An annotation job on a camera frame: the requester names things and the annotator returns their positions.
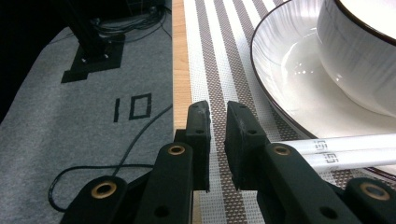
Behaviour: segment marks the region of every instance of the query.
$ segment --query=tableware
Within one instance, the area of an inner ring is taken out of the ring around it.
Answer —
[[[334,83],[355,103],[396,118],[394,21],[396,2],[325,0],[317,37],[321,62]]]
[[[316,27],[323,1],[293,0],[271,11],[252,38],[251,60],[265,95],[299,134],[332,138],[396,133],[396,119],[352,102],[318,57]],[[386,166],[396,181],[396,166]],[[382,171],[383,167],[372,169]]]

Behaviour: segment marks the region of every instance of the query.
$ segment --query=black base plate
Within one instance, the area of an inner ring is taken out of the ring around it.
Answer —
[[[72,67],[70,70],[64,71],[61,83],[85,80],[89,73],[119,68],[121,66],[125,35],[104,38],[104,40],[107,42],[106,55],[108,58],[89,59],[84,63],[84,50],[79,46]]]

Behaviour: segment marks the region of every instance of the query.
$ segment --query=ceramic bowl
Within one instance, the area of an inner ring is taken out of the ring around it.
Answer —
[[[317,34],[320,60],[355,103],[396,118],[396,3],[325,0]]]

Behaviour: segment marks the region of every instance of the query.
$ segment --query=black square outline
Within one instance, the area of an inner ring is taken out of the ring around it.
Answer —
[[[134,103],[136,102],[136,100],[142,99],[142,98],[147,98],[147,101],[148,101],[147,107],[146,107],[146,114],[135,116],[134,115]],[[145,119],[145,118],[149,118],[150,115],[151,115],[151,93],[131,97],[131,110],[129,113],[129,120]]]

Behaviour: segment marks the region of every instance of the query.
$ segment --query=power cord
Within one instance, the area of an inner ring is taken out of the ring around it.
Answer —
[[[137,140],[143,135],[143,133],[146,131],[146,129],[154,123],[158,118],[160,118],[164,113],[169,111],[173,105],[169,105],[166,107],[163,111],[161,111],[157,116],[155,116],[149,123],[147,123],[139,132],[139,134],[134,138],[132,143],[128,146],[127,150],[124,153],[124,156],[122,157],[120,163],[118,165],[107,165],[107,166],[73,166],[69,167],[63,171],[61,171],[55,179],[52,181],[52,184],[49,186],[49,193],[48,193],[48,199],[49,199],[49,204],[53,209],[55,209],[58,212],[64,213],[66,211],[66,208],[62,208],[59,205],[56,204],[56,202],[53,199],[53,191],[55,189],[55,186],[61,179],[61,177],[66,174],[67,172],[74,171],[74,170],[81,170],[81,169],[90,169],[90,170],[99,170],[99,169],[116,169],[113,173],[113,176],[115,176],[120,168],[125,168],[125,167],[142,167],[142,168],[153,168],[153,165],[150,164],[124,164],[126,158],[128,157],[129,153],[131,152],[132,148],[134,147],[134,144],[137,142]]]

